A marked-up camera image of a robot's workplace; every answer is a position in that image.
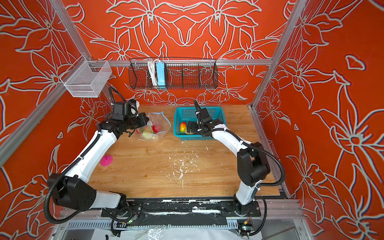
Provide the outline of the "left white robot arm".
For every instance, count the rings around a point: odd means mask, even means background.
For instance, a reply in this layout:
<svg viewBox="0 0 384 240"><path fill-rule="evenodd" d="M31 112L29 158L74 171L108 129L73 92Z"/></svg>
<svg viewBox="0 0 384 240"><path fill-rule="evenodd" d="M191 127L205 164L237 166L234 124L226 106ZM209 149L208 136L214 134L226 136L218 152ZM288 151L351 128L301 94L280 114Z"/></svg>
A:
<svg viewBox="0 0 384 240"><path fill-rule="evenodd" d="M63 224L76 215L90 209L101 209L114 222L126 223L133 217L133 210L122 193L97 191L88 181L108 149L127 133L147 125L149 118L139 112L135 99L113 102L112 111L76 157L61 173L53 173L48 179L44 215L52 224Z"/></svg>

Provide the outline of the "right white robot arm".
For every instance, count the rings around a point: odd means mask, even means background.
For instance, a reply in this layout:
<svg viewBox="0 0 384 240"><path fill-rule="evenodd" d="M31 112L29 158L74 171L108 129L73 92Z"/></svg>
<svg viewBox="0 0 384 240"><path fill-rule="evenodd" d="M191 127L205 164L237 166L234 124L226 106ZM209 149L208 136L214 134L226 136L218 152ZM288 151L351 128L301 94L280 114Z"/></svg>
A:
<svg viewBox="0 0 384 240"><path fill-rule="evenodd" d="M281 162L271 153L264 150L259 143L251 143L232 132L220 120L211 117L189 121L185 133L198 134L202 137L211 137L227 147L237 157L237 173L241 180L240 186L234 195L233 211L238 216L250 215L251 207L257 200L264 204L264 214L260 226L256 230L247 227L252 219L249 217L237 230L242 237L255 236L261 232L267 220L267 201L263 197L257 197L256 193L261 187L276 187L281 185L286 178L286 173ZM272 159L280 171L280 178L273 183L265 183L264 180L271 172L268 158Z"/></svg>

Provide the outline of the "clear zip top bag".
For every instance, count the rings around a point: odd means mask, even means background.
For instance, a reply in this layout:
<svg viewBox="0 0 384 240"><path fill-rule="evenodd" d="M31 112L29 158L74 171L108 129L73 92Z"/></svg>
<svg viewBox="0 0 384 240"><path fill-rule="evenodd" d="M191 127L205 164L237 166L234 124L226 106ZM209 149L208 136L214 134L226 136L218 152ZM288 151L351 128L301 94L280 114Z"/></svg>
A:
<svg viewBox="0 0 384 240"><path fill-rule="evenodd" d="M148 123L135 132L138 134L139 140L142 141L158 141L162 140L167 132L171 129L171 123L168 118L161 113L149 113Z"/></svg>

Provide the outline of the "red apple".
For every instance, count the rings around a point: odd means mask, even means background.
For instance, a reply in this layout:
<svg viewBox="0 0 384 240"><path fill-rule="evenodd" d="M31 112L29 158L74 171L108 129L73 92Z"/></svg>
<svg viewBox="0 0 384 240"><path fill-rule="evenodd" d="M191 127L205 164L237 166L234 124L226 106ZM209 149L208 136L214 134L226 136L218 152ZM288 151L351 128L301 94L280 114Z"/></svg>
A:
<svg viewBox="0 0 384 240"><path fill-rule="evenodd" d="M155 134L157 134L157 133L159 132L159 128L158 128L158 126L153 125L153 126L152 126L152 131L153 131Z"/></svg>

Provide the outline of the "red yellow mango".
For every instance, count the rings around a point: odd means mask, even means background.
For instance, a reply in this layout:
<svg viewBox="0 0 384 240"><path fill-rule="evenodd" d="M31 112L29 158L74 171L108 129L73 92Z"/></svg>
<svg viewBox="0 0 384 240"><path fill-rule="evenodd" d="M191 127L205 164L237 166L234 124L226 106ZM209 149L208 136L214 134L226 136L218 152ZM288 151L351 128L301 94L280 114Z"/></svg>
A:
<svg viewBox="0 0 384 240"><path fill-rule="evenodd" d="M180 133L187 134L188 124L186 122L180 123Z"/></svg>

